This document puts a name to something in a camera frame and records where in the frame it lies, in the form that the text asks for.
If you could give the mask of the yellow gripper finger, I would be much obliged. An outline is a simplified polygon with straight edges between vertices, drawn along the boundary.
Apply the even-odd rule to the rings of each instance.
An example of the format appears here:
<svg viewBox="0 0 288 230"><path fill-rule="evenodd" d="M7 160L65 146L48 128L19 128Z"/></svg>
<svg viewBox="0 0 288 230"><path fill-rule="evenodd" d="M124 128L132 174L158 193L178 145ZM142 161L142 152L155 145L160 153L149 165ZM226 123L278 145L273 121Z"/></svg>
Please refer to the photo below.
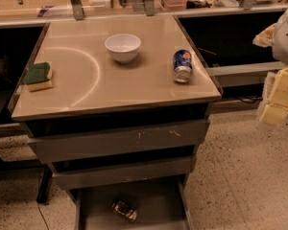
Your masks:
<svg viewBox="0 0 288 230"><path fill-rule="evenodd" d="M273 45L275 27L276 23L267 27L253 39L252 43L259 47L271 47Z"/></svg>
<svg viewBox="0 0 288 230"><path fill-rule="evenodd" d="M262 98L259 121L268 126L279 125L288 116L288 67L267 74Z"/></svg>

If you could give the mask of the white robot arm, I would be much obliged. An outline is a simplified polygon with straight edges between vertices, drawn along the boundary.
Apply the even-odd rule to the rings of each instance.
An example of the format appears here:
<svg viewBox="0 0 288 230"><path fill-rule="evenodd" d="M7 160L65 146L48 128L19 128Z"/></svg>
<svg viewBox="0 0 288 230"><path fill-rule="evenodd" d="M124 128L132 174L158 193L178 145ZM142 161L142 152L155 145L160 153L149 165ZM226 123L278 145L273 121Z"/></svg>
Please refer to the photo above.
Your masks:
<svg viewBox="0 0 288 230"><path fill-rule="evenodd" d="M277 23L258 34L252 43L259 47L271 47L273 57L285 66L277 73L267 74L262 101L257 109L258 126L271 129L288 116L288 10Z"/></svg>

